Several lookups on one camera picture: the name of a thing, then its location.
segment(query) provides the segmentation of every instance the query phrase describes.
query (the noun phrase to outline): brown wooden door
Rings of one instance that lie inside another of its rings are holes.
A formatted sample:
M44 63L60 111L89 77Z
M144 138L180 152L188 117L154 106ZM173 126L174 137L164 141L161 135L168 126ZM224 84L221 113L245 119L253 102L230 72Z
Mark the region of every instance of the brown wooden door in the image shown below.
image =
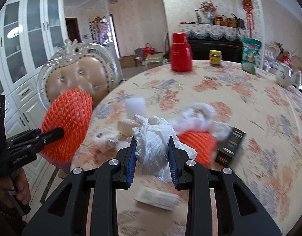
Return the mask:
M66 26L69 39L71 41L76 39L81 42L77 18L66 18Z

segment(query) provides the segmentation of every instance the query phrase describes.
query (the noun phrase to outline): metal bolt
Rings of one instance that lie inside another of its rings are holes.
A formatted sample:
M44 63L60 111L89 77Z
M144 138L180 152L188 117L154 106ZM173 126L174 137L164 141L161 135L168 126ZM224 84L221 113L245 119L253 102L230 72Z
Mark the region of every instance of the metal bolt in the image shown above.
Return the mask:
M223 172L224 172L225 174L227 174L227 175L232 174L232 170L231 170L230 168L224 168L224 169L223 169Z
M82 172L82 168L74 168L72 173L74 173L75 175L78 175Z
M112 166L115 166L115 165L118 164L118 160L112 159L112 160L110 160L109 164L112 165Z
M186 164L188 165L188 166L195 166L196 165L196 162L194 161L194 160L188 160L188 161L186 161Z

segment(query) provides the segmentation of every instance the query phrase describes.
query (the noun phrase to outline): black product box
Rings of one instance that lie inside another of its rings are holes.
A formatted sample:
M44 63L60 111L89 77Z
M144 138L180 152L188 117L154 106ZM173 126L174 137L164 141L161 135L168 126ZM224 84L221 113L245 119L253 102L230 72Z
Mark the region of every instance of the black product box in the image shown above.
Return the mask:
M240 143L245 136L245 132L233 128L228 138L218 148L218 155L215 161L223 166L228 166L235 153L238 151Z

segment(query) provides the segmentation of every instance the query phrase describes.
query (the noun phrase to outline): human hand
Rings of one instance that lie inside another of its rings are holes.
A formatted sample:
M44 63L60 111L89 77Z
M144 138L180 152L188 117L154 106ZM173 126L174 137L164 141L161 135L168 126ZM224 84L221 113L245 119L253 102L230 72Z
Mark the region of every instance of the human hand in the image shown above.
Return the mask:
M15 180L18 191L16 192L16 198L23 203L23 205L29 204L31 200L31 193L29 189L29 183L26 179L26 173L23 168L19 169L19 175ZM14 205L10 200L9 194L6 190L10 190L13 187L12 180L9 176L0 177L0 201L7 207L13 208Z

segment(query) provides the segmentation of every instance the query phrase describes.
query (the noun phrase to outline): floral tablecloth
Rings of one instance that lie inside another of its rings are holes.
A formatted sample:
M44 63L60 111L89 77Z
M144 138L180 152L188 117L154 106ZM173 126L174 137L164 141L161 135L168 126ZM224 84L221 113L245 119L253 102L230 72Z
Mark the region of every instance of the floral tablecloth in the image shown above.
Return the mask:
M212 39L220 40L225 37L230 41L241 39L246 35L246 30L243 29L238 30L233 27L195 23L181 23L179 24L179 31L186 33L189 38L205 39L209 36Z
M208 103L217 111L216 120L246 132L242 149L230 167L285 235L302 214L302 93L294 87L280 87L268 72L257 69L257 75L251 75L238 63L222 63L215 68L209 61L197 60L193 70L183 74L165 65L122 83L94 110L71 169L93 169L115 157L115 151L102 154L92 137L107 126L117 128L117 121L126 117L126 98L145 97L148 116L163 118L176 116L193 102ZM214 163L210 167L221 169ZM166 211L136 202L133 197L141 185L179 194L176 209ZM184 235L187 194L177 192L171 183L141 176L137 165L132 187L117 191L120 235ZM215 202L211 199L213 232L217 235Z

